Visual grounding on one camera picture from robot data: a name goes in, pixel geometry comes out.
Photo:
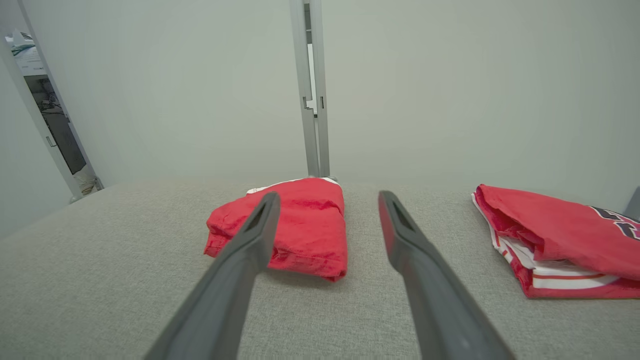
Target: gray carpet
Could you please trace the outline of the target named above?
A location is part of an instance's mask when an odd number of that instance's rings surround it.
[[[217,206],[264,184],[121,184],[0,241],[0,357],[142,356],[213,259]],[[344,184],[349,270],[338,283],[268,271],[239,357],[417,357],[402,278],[388,264],[380,186]],[[637,358],[637,300],[529,300],[465,193],[388,187],[522,359]]]

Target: red and white jersey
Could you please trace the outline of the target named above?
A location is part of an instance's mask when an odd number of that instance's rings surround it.
[[[483,184],[473,201],[528,297],[640,297],[637,220]]]

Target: folded clothing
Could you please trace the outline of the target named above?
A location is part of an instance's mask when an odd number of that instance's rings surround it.
[[[347,236],[342,188],[335,181],[307,178],[251,189],[215,209],[207,220],[204,253],[216,257],[267,192],[280,195],[280,219],[269,267],[338,281],[347,274]]]
[[[637,220],[483,184],[473,201],[527,297],[640,297]]]

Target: red folded cloth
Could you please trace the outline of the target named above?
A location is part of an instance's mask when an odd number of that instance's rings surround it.
[[[528,297],[640,297],[637,220],[483,184],[473,198]]]
[[[280,195],[280,219],[269,267],[338,281],[347,274],[342,188],[328,178],[308,178],[251,189],[215,209],[207,220],[204,253],[216,257],[266,192]]]

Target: red folded shirt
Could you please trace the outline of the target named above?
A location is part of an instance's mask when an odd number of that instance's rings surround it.
[[[640,297],[637,220],[486,185],[473,198],[528,297]]]
[[[204,253],[216,257],[240,230],[266,192],[280,195],[280,219],[269,267],[338,281],[347,274],[342,188],[328,178],[308,178],[251,189],[215,209],[207,220]]]

